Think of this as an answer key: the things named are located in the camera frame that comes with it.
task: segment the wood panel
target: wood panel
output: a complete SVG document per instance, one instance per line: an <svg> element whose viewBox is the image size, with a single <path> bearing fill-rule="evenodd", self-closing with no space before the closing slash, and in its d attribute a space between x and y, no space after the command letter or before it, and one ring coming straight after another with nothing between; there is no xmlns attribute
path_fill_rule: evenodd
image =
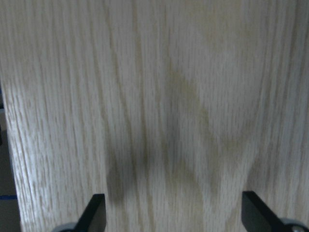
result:
<svg viewBox="0 0 309 232"><path fill-rule="evenodd" d="M309 1L2 0L25 232L107 194L107 231L243 232L241 191L309 224Z"/></svg>

